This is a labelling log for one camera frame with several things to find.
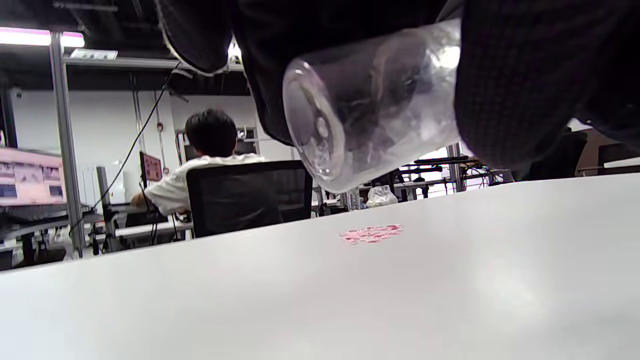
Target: white tabletop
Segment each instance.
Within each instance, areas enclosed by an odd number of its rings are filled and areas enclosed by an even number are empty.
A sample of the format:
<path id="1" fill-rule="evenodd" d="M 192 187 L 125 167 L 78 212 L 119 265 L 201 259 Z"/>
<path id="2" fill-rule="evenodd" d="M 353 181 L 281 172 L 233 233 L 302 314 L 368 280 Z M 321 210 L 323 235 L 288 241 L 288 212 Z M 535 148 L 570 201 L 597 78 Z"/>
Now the white tabletop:
<path id="1" fill-rule="evenodd" d="M 611 161 L 608 163 L 604 163 L 603 166 L 605 168 L 614 168 L 614 167 L 634 167 L 640 165 L 640 158 L 631 158 L 624 159 L 618 161 Z"/>
<path id="2" fill-rule="evenodd" d="M 635 360 L 638 184 L 505 184 L 5 272 L 3 358 Z"/>

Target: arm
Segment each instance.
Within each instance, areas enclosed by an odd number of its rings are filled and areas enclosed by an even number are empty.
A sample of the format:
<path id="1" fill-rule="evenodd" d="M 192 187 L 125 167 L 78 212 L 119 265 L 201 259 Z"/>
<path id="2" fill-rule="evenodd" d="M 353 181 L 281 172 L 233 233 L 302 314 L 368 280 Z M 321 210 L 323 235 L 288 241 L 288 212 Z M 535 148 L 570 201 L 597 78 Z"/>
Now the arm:
<path id="1" fill-rule="evenodd" d="M 189 210 L 185 174 L 186 171 L 178 169 L 160 182 L 150 185 L 144 193 L 139 193 L 131 199 L 131 206 L 146 208 L 149 202 L 148 205 L 157 207 L 162 215 Z"/>
<path id="2" fill-rule="evenodd" d="M 148 202 L 150 202 L 150 200 L 146 200 L 145 199 L 145 194 L 143 193 L 137 193 L 136 195 L 133 195 L 133 197 L 131 198 L 131 206 L 133 206 L 134 208 L 148 208 Z"/>

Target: wire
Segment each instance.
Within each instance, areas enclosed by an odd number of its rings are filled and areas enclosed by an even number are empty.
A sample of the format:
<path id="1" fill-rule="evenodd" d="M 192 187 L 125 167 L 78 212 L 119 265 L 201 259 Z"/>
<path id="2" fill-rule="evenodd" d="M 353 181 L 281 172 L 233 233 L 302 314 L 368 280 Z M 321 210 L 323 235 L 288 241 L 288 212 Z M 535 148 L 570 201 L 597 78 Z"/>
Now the wire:
<path id="1" fill-rule="evenodd" d="M 497 180 L 497 179 L 498 179 L 498 177 L 497 177 L 497 176 L 496 176 L 496 175 L 491 171 L 491 169 L 489 169 L 489 167 L 488 167 L 488 166 L 484 165 L 484 166 L 482 167 L 482 169 L 484 169 L 484 171 L 489 172 L 489 174 L 491 174 L 491 176 L 493 177 L 493 180 L 494 180 L 494 181 L 498 181 L 498 180 Z"/>
<path id="2" fill-rule="evenodd" d="M 149 200 L 149 198 L 147 197 L 147 194 L 145 193 L 145 189 L 142 187 L 142 183 L 138 183 L 138 186 L 140 186 L 142 197 L 145 199 L 145 205 L 147 205 L 147 211 L 152 211 L 151 206 L 149 206 L 149 203 L 151 202 L 151 200 Z"/>
<path id="3" fill-rule="evenodd" d="M 108 242 L 107 242 L 107 237 L 105 236 L 105 237 L 104 237 L 104 242 L 102 243 L 102 246 L 100 247 L 100 253 L 101 253 L 101 254 L 104 254 L 104 251 L 105 251 L 105 250 L 106 250 L 106 248 L 107 248 L 107 244 L 108 244 Z"/>
<path id="4" fill-rule="evenodd" d="M 175 241 L 178 240 L 178 229 L 175 226 L 175 213 L 171 215 L 171 221 L 173 222 L 173 238 Z"/>
<path id="5" fill-rule="evenodd" d="M 486 187 L 486 186 L 484 185 L 484 180 L 486 179 L 486 176 L 485 176 L 485 174 L 486 174 L 486 173 L 482 173 L 482 172 L 480 172 L 480 170 L 478 170 L 478 169 L 474 169 L 474 170 L 478 173 L 478 175 L 480 175 L 480 176 L 481 176 L 481 179 L 482 179 L 482 183 L 480 183 L 480 185 L 478 185 L 478 188 L 480 189 L 480 188 L 484 188 L 484 187 Z"/>
<path id="6" fill-rule="evenodd" d="M 173 70 L 177 69 L 178 66 L 180 66 L 180 62 L 178 62 L 178 64 L 175 65 Z M 129 157 L 131 156 L 131 153 L 133 152 L 133 149 L 136 147 L 136 142 L 138 142 L 138 139 L 140 139 L 140 136 L 142 136 L 142 132 L 144 132 L 145 128 L 147 127 L 147 125 L 149 123 L 149 120 L 151 120 L 151 117 L 153 116 L 155 110 L 158 107 L 158 104 L 160 103 L 160 99 L 162 99 L 162 95 L 164 94 L 164 91 L 166 90 L 166 86 L 169 83 L 169 80 L 171 80 L 171 76 L 173 75 L 173 70 L 169 73 L 169 76 L 166 77 L 166 80 L 164 81 L 164 84 L 162 85 L 162 89 L 160 89 L 160 95 L 156 99 L 156 103 L 154 104 L 154 107 L 151 108 L 151 112 L 149 113 L 149 116 L 147 117 L 147 121 L 145 121 L 144 125 L 142 125 L 142 128 L 140 129 L 140 131 L 138 131 L 138 135 L 136 135 L 136 138 L 133 140 L 133 143 L 131 144 L 131 148 L 129 148 L 129 152 L 127 153 L 127 156 L 124 158 L 124 161 L 122 162 L 122 165 L 120 166 L 120 170 L 118 170 L 118 172 L 116 173 L 116 176 L 113 178 L 113 181 L 111 182 L 111 184 L 109 184 L 109 186 L 107 186 L 107 190 L 104 191 L 104 193 L 100 196 L 98 201 L 91 207 L 92 211 L 95 210 L 95 208 L 98 207 L 98 205 L 102 202 L 102 199 L 105 196 L 109 195 L 109 191 L 111 190 L 111 187 L 113 186 L 113 184 L 116 183 L 116 180 L 118 179 L 118 176 L 120 176 L 120 174 L 122 173 L 122 170 L 124 170 L 124 167 L 127 164 L 127 160 L 129 160 Z M 78 225 L 82 222 L 82 220 L 83 220 L 83 218 L 80 218 L 80 220 L 78 220 L 75 224 L 73 224 L 69 228 L 69 236 L 71 236 L 71 232 L 76 227 L 78 227 Z"/>
<path id="7" fill-rule="evenodd" d="M 154 244 L 154 238 L 157 236 L 158 223 L 151 224 L 151 233 L 149 234 L 149 246 Z"/>

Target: person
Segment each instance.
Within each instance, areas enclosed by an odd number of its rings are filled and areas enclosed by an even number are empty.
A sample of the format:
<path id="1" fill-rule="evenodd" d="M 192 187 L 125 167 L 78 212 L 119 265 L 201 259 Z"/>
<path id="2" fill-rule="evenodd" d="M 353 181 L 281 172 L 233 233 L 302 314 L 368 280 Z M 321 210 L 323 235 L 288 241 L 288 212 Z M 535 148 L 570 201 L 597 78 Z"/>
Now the person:
<path id="1" fill-rule="evenodd" d="M 287 145 L 282 81 L 295 57 L 461 17 L 456 122 L 483 163 L 527 167 L 572 117 L 640 149 L 640 52 L 629 46 L 640 40 L 638 0 L 324 0 L 301 12 L 283 11 L 294 0 L 156 4 L 169 48 L 199 72 L 223 68 L 235 36 L 262 128 Z"/>
<path id="2" fill-rule="evenodd" d="M 150 185 L 144 193 L 136 194 L 131 199 L 131 206 L 144 208 L 153 205 L 162 215 L 190 211 L 186 179 L 189 170 L 265 161 L 256 154 L 234 154 L 237 146 L 236 124 L 224 111 L 206 109 L 193 114 L 187 119 L 185 132 L 199 157 L 187 161 L 169 176 Z"/>

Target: white shirt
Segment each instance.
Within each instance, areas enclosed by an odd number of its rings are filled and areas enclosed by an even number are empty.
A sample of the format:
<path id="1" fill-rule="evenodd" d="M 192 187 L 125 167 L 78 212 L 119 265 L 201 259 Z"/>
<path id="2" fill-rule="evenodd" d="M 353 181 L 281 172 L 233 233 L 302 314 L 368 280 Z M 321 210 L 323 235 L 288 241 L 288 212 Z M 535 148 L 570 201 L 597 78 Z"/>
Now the white shirt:
<path id="1" fill-rule="evenodd" d="M 228 158 L 201 156 L 187 161 L 169 176 L 163 177 L 162 180 L 155 184 L 151 184 L 145 190 L 145 195 L 157 206 L 162 215 L 191 210 L 189 192 L 187 190 L 187 171 L 192 168 L 262 163 L 264 161 L 265 159 L 262 156 L 256 154 L 231 155 Z"/>

